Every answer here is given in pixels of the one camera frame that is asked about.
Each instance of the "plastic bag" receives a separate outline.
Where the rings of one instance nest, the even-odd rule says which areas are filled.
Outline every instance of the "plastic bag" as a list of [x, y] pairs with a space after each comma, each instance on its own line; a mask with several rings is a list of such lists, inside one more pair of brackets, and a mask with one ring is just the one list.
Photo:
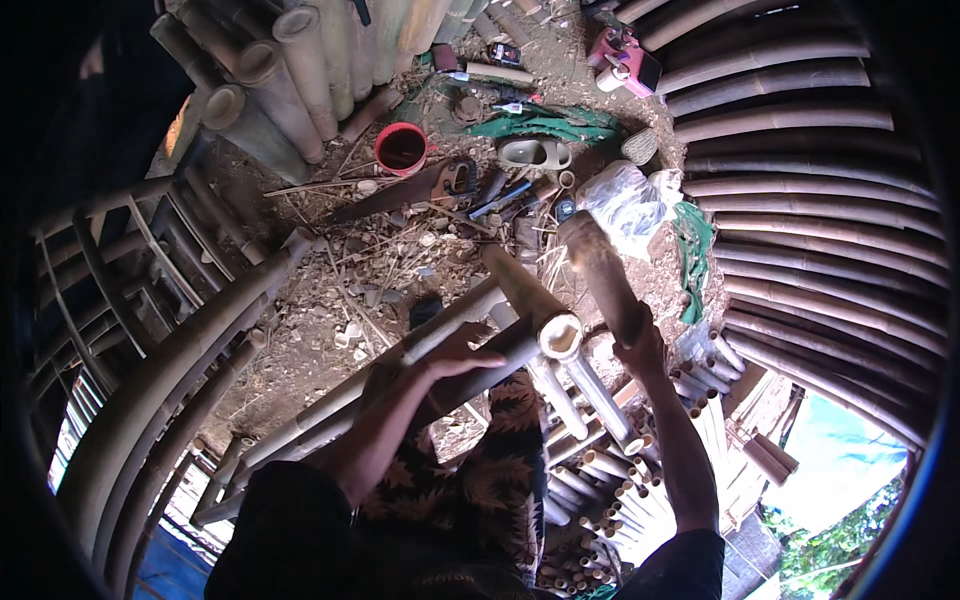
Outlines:
[[671, 204], [629, 160], [616, 160], [577, 190], [577, 208], [588, 210], [618, 252], [650, 261], [647, 245]]

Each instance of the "black sleeve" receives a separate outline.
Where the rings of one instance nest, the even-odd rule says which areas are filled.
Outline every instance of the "black sleeve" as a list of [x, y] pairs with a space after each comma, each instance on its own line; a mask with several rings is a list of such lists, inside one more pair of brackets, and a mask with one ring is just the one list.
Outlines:
[[723, 538], [709, 529], [683, 532], [643, 562], [616, 600], [720, 600]]
[[350, 562], [349, 525], [347, 499], [326, 474], [270, 463], [247, 486], [204, 597], [301, 598], [333, 590]]

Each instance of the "slipper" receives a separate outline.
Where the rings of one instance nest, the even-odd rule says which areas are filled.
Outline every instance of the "slipper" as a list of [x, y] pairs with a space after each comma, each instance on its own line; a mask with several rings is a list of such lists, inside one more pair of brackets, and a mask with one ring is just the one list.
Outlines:
[[657, 133], [648, 127], [628, 137], [620, 146], [620, 154], [635, 165], [644, 165], [657, 153]]
[[497, 150], [500, 161], [509, 167], [534, 167], [562, 171], [573, 162], [570, 149], [550, 137], [521, 137], [504, 142]]

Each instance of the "red cup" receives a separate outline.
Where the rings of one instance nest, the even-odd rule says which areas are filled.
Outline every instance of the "red cup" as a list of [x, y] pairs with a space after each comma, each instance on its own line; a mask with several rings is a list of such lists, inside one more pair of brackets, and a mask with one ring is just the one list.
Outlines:
[[423, 167], [426, 147], [426, 133], [413, 123], [401, 121], [380, 132], [373, 144], [373, 155], [384, 171], [409, 177]]

